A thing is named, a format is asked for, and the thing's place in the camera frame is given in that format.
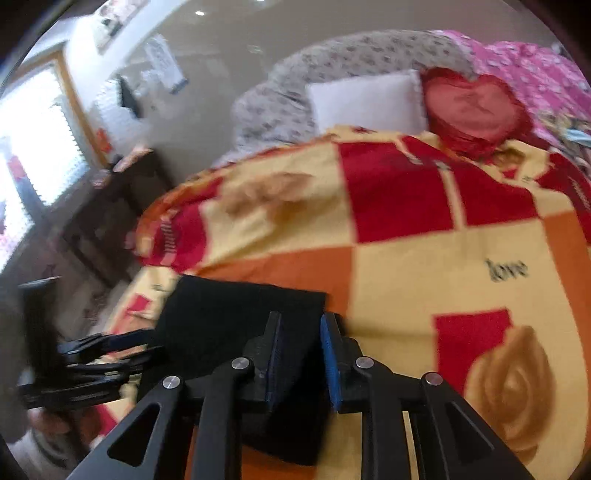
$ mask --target gray patterned pillow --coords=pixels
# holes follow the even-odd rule
[[[446,67],[472,78],[469,59],[449,38],[427,32],[388,30],[327,40],[279,62],[265,83],[233,106],[235,142],[299,143],[316,134],[306,85],[352,76]]]

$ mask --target blue gripper pad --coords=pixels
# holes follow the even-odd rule
[[[320,321],[320,341],[322,343],[322,352],[324,354],[324,368],[326,370],[326,383],[329,386],[330,401],[332,402],[334,409],[339,411],[343,401],[343,395],[340,390],[339,369],[337,367],[332,339],[330,338],[330,330],[326,315],[323,315],[322,320]]]
[[[283,368],[283,372],[280,371],[281,363],[286,363],[286,360],[289,360],[289,357],[287,357],[287,359],[285,357],[283,345],[284,337],[285,332],[283,328],[283,322],[281,321],[281,318],[279,318],[275,336],[273,338],[273,348],[271,351],[269,368],[267,371],[267,392],[265,399],[269,404],[271,411],[273,411],[275,406],[285,398],[289,392],[289,388],[296,381],[296,379],[293,378],[294,374],[292,373],[291,375],[287,375],[288,372],[299,372],[298,368],[291,364],[289,364],[290,369],[287,372],[285,371],[285,368]]]

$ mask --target white pillow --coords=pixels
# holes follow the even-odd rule
[[[335,125],[409,135],[427,130],[423,88],[416,70],[311,83],[306,89],[319,134]]]

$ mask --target window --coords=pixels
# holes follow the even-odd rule
[[[89,169],[68,123],[68,111],[52,64],[0,100],[0,201],[6,203],[0,272],[34,225],[7,167],[7,157],[18,157],[45,207],[54,205]]]
[[[0,272],[18,244],[33,226],[33,220],[22,205],[17,189],[12,182],[6,162],[0,161],[0,196],[4,197],[4,232],[0,233]]]

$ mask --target metal bolt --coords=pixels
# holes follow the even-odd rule
[[[368,356],[360,356],[355,361],[355,365],[363,369],[372,368],[374,365],[374,360]]]
[[[164,388],[168,388],[169,390],[177,388],[180,384],[181,379],[179,377],[175,377],[174,375],[166,377],[164,380],[162,380],[162,385],[164,386]]]
[[[244,358],[243,356],[239,356],[232,360],[232,368],[234,370],[244,370],[245,368],[250,365],[251,361],[248,358]]]
[[[429,372],[427,375],[425,375],[425,380],[429,385],[434,387],[443,383],[443,377],[435,372]]]

